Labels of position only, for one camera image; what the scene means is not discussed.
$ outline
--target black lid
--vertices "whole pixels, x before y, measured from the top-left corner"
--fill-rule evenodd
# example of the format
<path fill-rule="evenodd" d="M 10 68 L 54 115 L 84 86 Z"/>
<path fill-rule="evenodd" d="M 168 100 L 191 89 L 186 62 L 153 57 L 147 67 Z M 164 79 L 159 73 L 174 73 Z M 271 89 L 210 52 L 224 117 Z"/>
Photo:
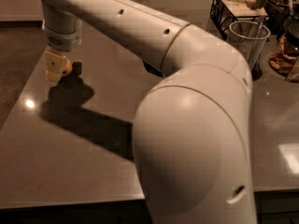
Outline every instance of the black lid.
<path fill-rule="evenodd" d="M 299 46 L 299 23 L 289 25 L 286 38 L 295 46 Z"/>

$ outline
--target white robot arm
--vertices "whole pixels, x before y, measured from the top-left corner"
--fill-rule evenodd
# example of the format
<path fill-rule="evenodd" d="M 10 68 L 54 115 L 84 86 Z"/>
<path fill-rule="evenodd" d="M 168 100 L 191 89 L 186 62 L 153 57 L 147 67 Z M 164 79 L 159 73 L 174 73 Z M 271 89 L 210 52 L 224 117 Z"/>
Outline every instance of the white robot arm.
<path fill-rule="evenodd" d="M 129 0 L 42 0 L 50 46 L 72 50 L 80 19 L 167 78 L 134 120 L 135 165 L 153 223 L 255 224 L 250 70 L 202 29 Z"/>

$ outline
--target floor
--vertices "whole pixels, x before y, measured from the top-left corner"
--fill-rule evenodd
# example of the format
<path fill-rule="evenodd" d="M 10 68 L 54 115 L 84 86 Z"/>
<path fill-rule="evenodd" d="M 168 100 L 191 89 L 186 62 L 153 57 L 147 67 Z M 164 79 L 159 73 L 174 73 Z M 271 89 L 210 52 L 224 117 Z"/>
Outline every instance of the floor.
<path fill-rule="evenodd" d="M 0 22 L 0 129 L 45 47 L 40 22 Z"/>

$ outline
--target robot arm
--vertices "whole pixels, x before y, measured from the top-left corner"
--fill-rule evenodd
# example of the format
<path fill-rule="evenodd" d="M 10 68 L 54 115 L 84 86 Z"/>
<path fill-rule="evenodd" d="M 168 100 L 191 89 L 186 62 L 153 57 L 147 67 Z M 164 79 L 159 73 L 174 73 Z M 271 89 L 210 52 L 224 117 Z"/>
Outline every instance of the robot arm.
<path fill-rule="evenodd" d="M 242 55 L 202 29 L 129 0 L 42 0 L 50 46 L 80 43 L 80 19 L 166 76 L 134 120 L 135 165 L 154 223 L 255 224 L 252 82 Z"/>

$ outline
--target gray tabletop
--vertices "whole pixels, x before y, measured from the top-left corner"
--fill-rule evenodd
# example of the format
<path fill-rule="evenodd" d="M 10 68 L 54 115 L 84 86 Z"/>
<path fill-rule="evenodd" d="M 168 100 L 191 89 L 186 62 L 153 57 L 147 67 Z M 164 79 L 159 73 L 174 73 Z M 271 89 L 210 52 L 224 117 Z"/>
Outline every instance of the gray tabletop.
<path fill-rule="evenodd" d="M 161 79 L 86 23 L 82 38 L 67 54 L 83 63 L 82 75 L 51 88 L 43 55 L 0 131 L 1 209 L 144 199 L 130 134 L 136 108 Z M 263 51 L 263 76 L 254 82 L 256 191 L 299 187 L 299 84 L 267 65 L 274 49 L 272 38 Z"/>

